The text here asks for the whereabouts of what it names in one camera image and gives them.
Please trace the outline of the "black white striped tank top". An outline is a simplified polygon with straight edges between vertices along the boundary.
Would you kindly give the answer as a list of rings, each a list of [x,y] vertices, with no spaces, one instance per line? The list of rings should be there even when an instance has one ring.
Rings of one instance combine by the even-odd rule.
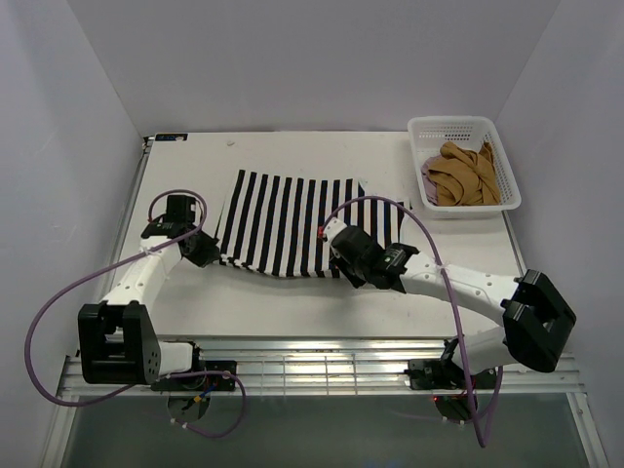
[[[220,260],[275,278],[340,277],[319,228],[333,210],[366,195],[354,178],[314,179],[239,170],[217,222]]]

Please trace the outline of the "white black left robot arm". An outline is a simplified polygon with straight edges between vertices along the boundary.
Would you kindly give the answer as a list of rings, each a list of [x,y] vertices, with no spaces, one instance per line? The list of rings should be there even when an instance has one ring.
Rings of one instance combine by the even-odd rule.
[[[218,240],[201,227],[207,209],[198,196],[171,192],[166,198],[165,212],[151,217],[140,234],[139,259],[99,303],[79,311],[82,373],[90,384],[151,385],[172,374],[192,390],[206,380],[194,345],[159,339],[150,309],[182,261],[204,268],[220,258]]]

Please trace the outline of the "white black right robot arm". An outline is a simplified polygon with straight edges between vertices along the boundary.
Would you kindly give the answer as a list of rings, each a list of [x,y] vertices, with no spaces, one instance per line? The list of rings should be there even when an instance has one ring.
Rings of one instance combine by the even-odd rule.
[[[542,373],[556,370],[576,316],[547,275],[528,270],[518,278],[441,268],[413,246],[383,248],[363,229],[337,218],[321,237],[330,247],[331,265],[355,288],[370,285],[456,302],[494,322],[490,330],[446,340],[437,359],[409,361],[412,389],[464,389],[468,382],[491,389],[497,368],[514,364]]]

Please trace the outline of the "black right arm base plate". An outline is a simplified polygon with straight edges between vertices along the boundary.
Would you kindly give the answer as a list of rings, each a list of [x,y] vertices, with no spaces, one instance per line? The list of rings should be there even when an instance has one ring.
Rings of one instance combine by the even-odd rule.
[[[466,390],[463,370],[453,362],[442,360],[409,360],[404,370],[412,390]],[[494,369],[484,370],[470,378],[474,389],[493,389],[497,380]]]

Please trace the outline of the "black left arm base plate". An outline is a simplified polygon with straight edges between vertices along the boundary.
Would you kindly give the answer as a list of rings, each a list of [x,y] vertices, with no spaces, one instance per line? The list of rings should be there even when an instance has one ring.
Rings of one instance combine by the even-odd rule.
[[[236,361],[203,361],[200,360],[193,371],[218,371],[219,374],[199,375],[176,379],[161,379],[150,386],[156,392],[197,392],[212,389],[213,391],[233,391],[236,383],[231,378],[224,378],[221,373],[237,373]]]

